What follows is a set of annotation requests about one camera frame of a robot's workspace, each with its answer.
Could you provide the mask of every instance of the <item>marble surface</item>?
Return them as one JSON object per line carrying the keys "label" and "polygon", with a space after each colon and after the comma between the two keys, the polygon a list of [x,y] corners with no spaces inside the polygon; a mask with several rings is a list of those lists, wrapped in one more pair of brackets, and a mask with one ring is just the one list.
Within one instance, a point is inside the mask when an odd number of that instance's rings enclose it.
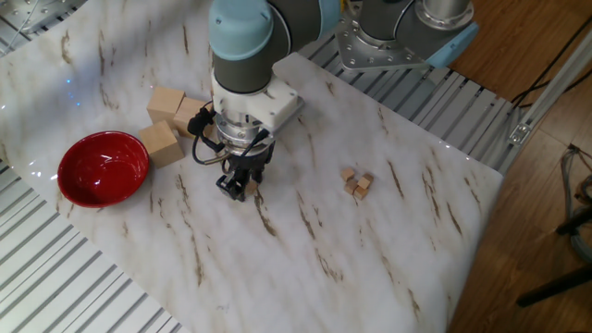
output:
{"label": "marble surface", "polygon": [[[188,155],[126,202],[60,194],[68,147],[137,136],[155,85],[209,96],[209,1],[90,0],[0,59],[0,158],[194,332],[444,332],[502,181],[308,60],[277,74],[306,101],[247,203]],[[339,172],[371,172],[363,201]]]}

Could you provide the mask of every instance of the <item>metal grating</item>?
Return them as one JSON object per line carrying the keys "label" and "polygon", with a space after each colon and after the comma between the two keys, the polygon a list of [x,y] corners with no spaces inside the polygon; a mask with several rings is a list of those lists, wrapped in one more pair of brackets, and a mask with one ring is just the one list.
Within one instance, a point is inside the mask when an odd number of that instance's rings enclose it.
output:
{"label": "metal grating", "polygon": [[187,332],[0,161],[0,332]]}
{"label": "metal grating", "polygon": [[442,141],[505,174],[519,148],[507,143],[519,110],[448,68],[355,72],[341,65],[335,35],[300,54]]}
{"label": "metal grating", "polygon": [[[33,10],[35,0],[0,0],[0,49],[12,52],[74,14],[86,0],[39,0],[29,23],[15,34]],[[9,50],[6,48],[15,38]]]}

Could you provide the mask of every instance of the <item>red bowl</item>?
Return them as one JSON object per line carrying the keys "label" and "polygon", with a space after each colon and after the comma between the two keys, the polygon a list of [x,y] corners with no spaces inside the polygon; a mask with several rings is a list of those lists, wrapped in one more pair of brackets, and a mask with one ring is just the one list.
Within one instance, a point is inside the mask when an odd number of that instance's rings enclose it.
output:
{"label": "red bowl", "polygon": [[149,167],[148,152],[138,139],[104,131],[76,142],[66,152],[57,170],[57,185],[74,204],[103,208],[138,190]]}

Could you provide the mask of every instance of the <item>black stand leg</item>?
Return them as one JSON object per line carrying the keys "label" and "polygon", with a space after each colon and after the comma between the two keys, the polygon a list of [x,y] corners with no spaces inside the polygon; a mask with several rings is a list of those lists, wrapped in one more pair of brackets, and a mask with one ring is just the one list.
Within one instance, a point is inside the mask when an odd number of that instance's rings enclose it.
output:
{"label": "black stand leg", "polygon": [[522,294],[518,297],[516,303],[522,307],[530,306],[590,280],[592,280],[592,265],[587,265],[535,290]]}
{"label": "black stand leg", "polygon": [[572,217],[572,219],[560,225],[555,230],[555,232],[557,232],[560,235],[565,235],[566,233],[575,230],[576,228],[580,227],[581,225],[585,224],[585,222],[588,222],[590,220],[592,220],[592,206],[588,207],[582,213]]}

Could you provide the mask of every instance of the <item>wooden block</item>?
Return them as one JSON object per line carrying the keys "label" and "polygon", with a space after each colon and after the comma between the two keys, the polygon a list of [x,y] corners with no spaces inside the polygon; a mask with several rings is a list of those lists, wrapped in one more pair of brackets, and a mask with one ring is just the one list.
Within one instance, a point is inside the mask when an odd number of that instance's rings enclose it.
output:
{"label": "wooden block", "polygon": [[366,195],[368,195],[368,189],[363,189],[359,186],[355,188],[355,191],[353,192],[353,196],[360,200],[365,198]]}
{"label": "wooden block", "polygon": [[140,139],[156,168],[166,167],[184,157],[175,134],[165,120],[141,129]]}
{"label": "wooden block", "polygon": [[253,194],[255,194],[255,192],[257,191],[258,188],[259,188],[259,184],[257,184],[256,181],[249,180],[249,182],[247,183],[247,186],[244,189],[244,193],[246,195],[253,195]]}
{"label": "wooden block", "polygon": [[345,170],[341,171],[341,178],[345,182],[350,181],[350,179],[352,179],[353,176],[355,176],[355,172],[353,171],[353,169],[351,167],[348,167]]}
{"label": "wooden block", "polygon": [[[177,114],[173,117],[173,123],[175,124],[175,128],[179,132],[179,135],[185,138],[195,139],[195,136],[187,131],[187,125],[189,125],[189,121],[195,117],[200,112],[202,106],[205,105],[205,102],[194,100],[192,98],[185,97],[183,98],[183,102],[179,106],[179,110]],[[212,109],[212,105],[207,106],[208,111]],[[212,134],[213,125],[208,125],[205,127],[203,134],[206,137],[209,137]]]}
{"label": "wooden block", "polygon": [[374,181],[374,177],[366,173],[360,178],[360,180],[358,180],[358,186],[365,190],[368,190],[370,188],[370,185],[372,185],[372,181]]}
{"label": "wooden block", "polygon": [[173,117],[177,114],[177,110],[184,97],[184,91],[164,87],[154,88],[152,98],[146,107],[152,123],[156,124],[162,120],[166,120],[168,126],[174,129]]}
{"label": "wooden block", "polygon": [[350,195],[353,195],[356,187],[358,187],[358,182],[355,181],[355,179],[350,179],[345,183],[345,188],[343,190],[345,190]]}

